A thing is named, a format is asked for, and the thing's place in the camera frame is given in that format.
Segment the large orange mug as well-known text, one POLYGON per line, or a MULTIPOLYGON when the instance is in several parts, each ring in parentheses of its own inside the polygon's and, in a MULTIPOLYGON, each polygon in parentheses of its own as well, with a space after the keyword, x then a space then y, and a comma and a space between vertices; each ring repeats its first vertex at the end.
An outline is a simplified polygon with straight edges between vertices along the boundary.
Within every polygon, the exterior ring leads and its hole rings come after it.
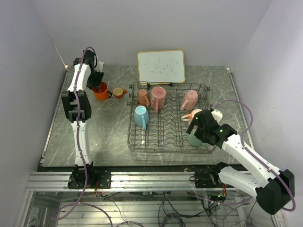
POLYGON ((101 82, 99 87, 92 88, 95 98, 98 101, 105 101, 112 96, 112 92, 108 90, 107 84, 105 82, 101 82))

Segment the mint green cup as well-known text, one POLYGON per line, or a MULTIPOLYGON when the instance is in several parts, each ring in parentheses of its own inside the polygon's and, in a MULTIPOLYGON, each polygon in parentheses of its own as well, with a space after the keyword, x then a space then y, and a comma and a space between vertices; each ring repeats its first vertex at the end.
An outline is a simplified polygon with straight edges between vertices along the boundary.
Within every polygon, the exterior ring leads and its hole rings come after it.
POLYGON ((192 146, 199 147, 202 145, 202 141, 196 138, 196 136, 194 135, 195 132, 196 132, 196 129, 193 129, 190 134, 187 134, 187 141, 192 146))

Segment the small orange cup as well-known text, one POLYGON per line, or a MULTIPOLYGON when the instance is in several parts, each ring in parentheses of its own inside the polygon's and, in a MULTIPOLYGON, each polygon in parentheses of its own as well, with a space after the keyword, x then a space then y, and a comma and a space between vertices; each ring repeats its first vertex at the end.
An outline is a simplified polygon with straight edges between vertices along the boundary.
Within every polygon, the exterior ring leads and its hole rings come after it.
POLYGON ((112 94, 116 99, 121 99, 124 96, 124 94, 126 94, 126 93, 127 93, 127 90, 123 89, 121 87, 116 87, 112 91, 112 94))

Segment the light blue mug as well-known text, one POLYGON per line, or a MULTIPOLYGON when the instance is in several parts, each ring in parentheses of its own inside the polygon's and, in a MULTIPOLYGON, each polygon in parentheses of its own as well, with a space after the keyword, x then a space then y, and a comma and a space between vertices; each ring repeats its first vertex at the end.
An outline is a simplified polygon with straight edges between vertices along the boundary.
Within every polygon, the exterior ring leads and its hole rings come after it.
POLYGON ((139 105, 134 111, 134 120, 138 126, 141 126, 143 130, 147 129, 149 123, 149 113, 145 106, 139 105))

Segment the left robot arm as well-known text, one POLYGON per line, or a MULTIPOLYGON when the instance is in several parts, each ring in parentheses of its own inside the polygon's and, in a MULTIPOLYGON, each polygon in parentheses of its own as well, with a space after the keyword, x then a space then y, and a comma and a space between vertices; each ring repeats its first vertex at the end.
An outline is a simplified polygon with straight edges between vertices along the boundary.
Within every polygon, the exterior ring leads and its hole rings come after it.
POLYGON ((74 75, 68 89, 61 93, 65 117, 71 123, 75 143, 75 163, 69 178, 69 189, 91 188, 97 177, 89 149, 89 119, 92 109, 86 89, 98 89, 104 73, 95 50, 87 47, 82 56, 73 61, 74 75))

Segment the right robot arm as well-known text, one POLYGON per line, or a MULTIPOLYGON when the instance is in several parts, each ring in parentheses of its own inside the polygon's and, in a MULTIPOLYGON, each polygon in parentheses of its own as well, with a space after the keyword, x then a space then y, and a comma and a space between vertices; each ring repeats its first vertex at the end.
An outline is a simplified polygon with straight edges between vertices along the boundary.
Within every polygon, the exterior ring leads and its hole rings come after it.
POLYGON ((285 210, 287 203, 294 202, 294 174, 288 169, 282 171, 266 161, 230 125, 219 125, 214 111, 205 109, 195 113, 187 134, 202 143, 217 146, 249 171, 249 174, 245 174, 220 162, 209 174, 208 180, 212 186, 231 185, 256 199, 258 205, 270 215, 285 210))

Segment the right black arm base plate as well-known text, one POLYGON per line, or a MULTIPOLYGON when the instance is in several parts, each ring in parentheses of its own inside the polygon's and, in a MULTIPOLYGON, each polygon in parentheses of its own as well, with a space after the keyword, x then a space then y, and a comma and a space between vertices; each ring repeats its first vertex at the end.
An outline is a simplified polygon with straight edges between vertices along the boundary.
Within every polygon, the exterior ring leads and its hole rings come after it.
POLYGON ((190 176, 189 181, 193 182, 196 188, 220 188, 223 184, 219 180, 219 171, 228 166, 239 170, 241 165, 220 162, 215 165, 188 166, 188 171, 194 172, 193 175, 190 176))

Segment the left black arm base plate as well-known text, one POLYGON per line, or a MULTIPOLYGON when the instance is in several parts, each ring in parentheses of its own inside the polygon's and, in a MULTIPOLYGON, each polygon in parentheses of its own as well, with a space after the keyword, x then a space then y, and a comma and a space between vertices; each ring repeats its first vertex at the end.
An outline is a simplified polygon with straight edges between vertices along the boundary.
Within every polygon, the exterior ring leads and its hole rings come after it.
POLYGON ((86 179, 86 188, 109 189, 111 186, 111 173, 102 167, 95 167, 93 163, 86 164, 87 177, 83 166, 75 165, 70 174, 67 187, 69 189, 83 189, 86 179))

